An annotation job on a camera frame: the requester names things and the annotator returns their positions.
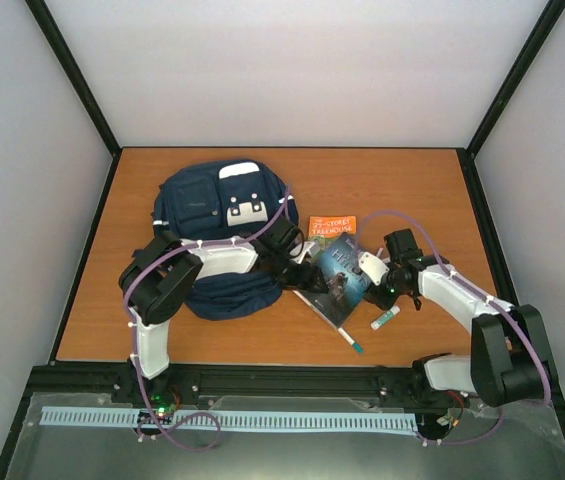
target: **blue book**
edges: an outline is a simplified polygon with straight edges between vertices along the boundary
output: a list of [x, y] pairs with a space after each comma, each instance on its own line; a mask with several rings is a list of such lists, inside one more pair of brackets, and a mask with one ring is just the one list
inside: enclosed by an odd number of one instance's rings
[[353, 271], [356, 265], [353, 235], [340, 235], [320, 254], [316, 264], [324, 273], [329, 293], [296, 293], [335, 329], [341, 328], [362, 301], [371, 283], [362, 272], [356, 274]]

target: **black metal frame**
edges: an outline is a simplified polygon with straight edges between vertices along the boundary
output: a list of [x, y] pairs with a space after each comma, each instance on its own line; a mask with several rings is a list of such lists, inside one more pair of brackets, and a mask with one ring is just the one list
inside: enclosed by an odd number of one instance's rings
[[[4, 478], [8, 471], [9, 462], [33, 393], [113, 392], [113, 385], [117, 381], [120, 369], [125, 366], [124, 363], [58, 362], [55, 359], [122, 150], [115, 140], [102, 111], [98, 107], [44, 0], [26, 0], [26, 3], [82, 100], [103, 142], [111, 152], [113, 161], [69, 293], [49, 364], [34, 367], [31, 371], [29, 382], [0, 456], [0, 479]], [[517, 296], [484, 196], [475, 165], [475, 158], [564, 8], [565, 0], [548, 1], [546, 8], [529, 35], [469, 146], [466, 149], [456, 149], [497, 294], [499, 297], [514, 304], [518, 303]], [[200, 403], [201, 398], [206, 399], [228, 394], [314, 397], [346, 396], [367, 399], [371, 403], [377, 402], [385, 407], [399, 406], [407, 411], [419, 413], [436, 411], [448, 406], [443, 402], [438, 402], [428, 407], [422, 407], [415, 404], [410, 398], [405, 397], [401, 388], [396, 388], [396, 386], [402, 385], [406, 378], [409, 369], [405, 368], [172, 365], [171, 371], [177, 375], [180, 388], [187, 392], [186, 400], [188, 403], [197, 403], [202, 407], [204, 404], [203, 402]], [[559, 386], [556, 387], [553, 403], [565, 438], [565, 402]]]

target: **white panel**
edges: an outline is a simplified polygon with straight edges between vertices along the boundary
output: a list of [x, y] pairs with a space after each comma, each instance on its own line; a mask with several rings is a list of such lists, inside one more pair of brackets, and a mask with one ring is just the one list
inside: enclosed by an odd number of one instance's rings
[[478, 167], [516, 289], [542, 312], [565, 389], [565, 12]]
[[50, 0], [123, 145], [466, 146], [546, 0]]
[[0, 451], [48, 357], [107, 158], [25, 3], [0, 2]]

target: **marker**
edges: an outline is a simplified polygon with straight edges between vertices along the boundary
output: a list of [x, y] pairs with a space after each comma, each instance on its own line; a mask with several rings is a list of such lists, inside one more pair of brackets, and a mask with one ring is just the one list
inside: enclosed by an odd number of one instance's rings
[[384, 325], [386, 322], [388, 322], [393, 317], [395, 317], [398, 313], [400, 313], [400, 307], [398, 307], [397, 305], [391, 307], [391, 310], [380, 315], [377, 319], [375, 319], [375, 321], [373, 323], [371, 323], [371, 328], [373, 330], [377, 330], [382, 325]]
[[358, 342], [356, 342], [355, 340], [353, 340], [353, 338], [351, 338], [351, 335], [346, 333], [346, 330], [344, 330], [343, 328], [338, 328], [338, 332], [340, 333], [340, 335], [342, 335], [344, 337], [344, 339], [347, 341], [347, 343], [349, 345], [351, 345], [353, 348], [355, 348], [356, 352], [358, 352], [358, 353], [364, 352], [364, 350], [362, 349], [360, 344]]

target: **glue stick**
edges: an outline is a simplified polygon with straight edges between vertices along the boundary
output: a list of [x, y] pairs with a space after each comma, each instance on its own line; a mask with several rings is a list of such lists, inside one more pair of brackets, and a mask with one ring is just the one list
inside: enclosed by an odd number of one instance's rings
[[400, 313], [400, 307], [398, 307], [397, 305], [394, 305], [393, 307], [391, 307], [391, 310], [389, 310], [388, 312], [380, 315], [372, 324], [371, 324], [371, 328], [373, 330], [377, 330], [378, 328], [380, 328], [382, 325], [384, 325], [386, 322], [388, 322], [389, 320], [391, 320], [393, 317], [395, 317], [398, 313]]

